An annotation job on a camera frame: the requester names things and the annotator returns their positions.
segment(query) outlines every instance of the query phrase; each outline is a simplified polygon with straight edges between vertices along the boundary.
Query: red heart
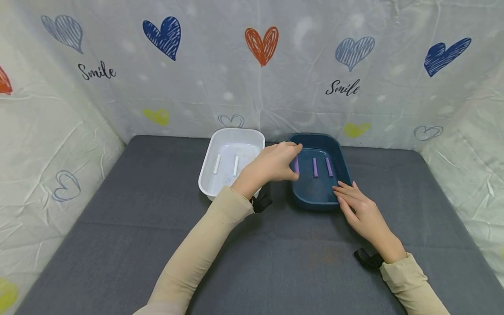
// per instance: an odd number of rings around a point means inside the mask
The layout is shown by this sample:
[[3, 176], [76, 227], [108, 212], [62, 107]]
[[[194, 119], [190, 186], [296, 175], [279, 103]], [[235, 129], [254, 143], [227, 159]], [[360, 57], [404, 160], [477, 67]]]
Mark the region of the red heart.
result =
[[5, 74], [3, 69], [0, 67], [0, 93], [5, 93], [10, 95], [12, 92], [11, 82], [9, 77]]
[[245, 41], [257, 61], [264, 67], [273, 57], [277, 48], [278, 29], [275, 26], [270, 27], [264, 34], [264, 38], [261, 39], [255, 29], [247, 28], [245, 30]]

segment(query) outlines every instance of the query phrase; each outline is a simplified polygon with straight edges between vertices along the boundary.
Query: hand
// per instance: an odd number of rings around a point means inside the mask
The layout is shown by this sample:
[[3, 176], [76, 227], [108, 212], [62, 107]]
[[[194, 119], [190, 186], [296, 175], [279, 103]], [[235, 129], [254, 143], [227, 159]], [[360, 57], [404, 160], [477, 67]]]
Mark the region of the hand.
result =
[[302, 148], [303, 145], [294, 142], [281, 142], [265, 147], [254, 161], [243, 169], [234, 182], [233, 189], [250, 199], [269, 181], [298, 180], [299, 175], [290, 169], [289, 164]]
[[373, 200], [366, 197], [355, 182], [349, 186], [338, 181], [338, 185], [333, 186], [334, 194], [348, 224], [376, 248], [386, 263], [406, 258], [401, 241], [390, 231]]

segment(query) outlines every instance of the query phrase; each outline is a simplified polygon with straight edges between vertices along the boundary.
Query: dark blue heart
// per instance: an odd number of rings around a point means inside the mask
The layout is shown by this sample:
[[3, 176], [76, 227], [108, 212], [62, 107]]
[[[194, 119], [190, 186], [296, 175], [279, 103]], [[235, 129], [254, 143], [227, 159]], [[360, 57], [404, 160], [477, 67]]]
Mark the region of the dark blue heart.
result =
[[161, 30], [149, 21], [143, 24], [145, 36], [165, 55], [175, 61], [180, 44], [180, 23], [175, 17], [167, 17], [161, 24]]
[[448, 50], [445, 50], [445, 43], [437, 43], [432, 46], [423, 64], [429, 76], [432, 78], [439, 70], [443, 69], [455, 58], [460, 56], [470, 44], [471, 38], [466, 37], [453, 44]]

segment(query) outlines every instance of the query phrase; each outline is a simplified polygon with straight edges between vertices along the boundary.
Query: beige sleeve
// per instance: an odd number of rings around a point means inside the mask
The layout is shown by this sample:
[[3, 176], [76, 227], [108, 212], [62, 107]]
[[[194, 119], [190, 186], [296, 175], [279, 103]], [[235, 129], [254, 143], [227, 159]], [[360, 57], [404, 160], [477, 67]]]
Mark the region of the beige sleeve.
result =
[[148, 305], [135, 315], [184, 314], [229, 233], [252, 213], [245, 197], [224, 187], [166, 264]]
[[393, 264], [383, 263], [383, 280], [399, 299], [408, 315], [449, 315], [441, 300], [427, 282], [427, 277], [413, 255]]

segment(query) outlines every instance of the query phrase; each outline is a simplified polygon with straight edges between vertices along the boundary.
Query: gray table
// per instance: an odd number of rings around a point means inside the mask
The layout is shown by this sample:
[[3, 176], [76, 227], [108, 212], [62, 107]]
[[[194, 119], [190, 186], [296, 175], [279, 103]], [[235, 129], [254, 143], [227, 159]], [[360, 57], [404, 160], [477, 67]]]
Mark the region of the gray table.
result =
[[[17, 314], [127, 315], [143, 306], [210, 201], [198, 188], [209, 140], [131, 140]], [[502, 314], [504, 290], [420, 155], [344, 148], [452, 314]], [[405, 314], [378, 272], [352, 253], [366, 242], [343, 215], [310, 213], [272, 184], [274, 203], [229, 236], [191, 314]]]

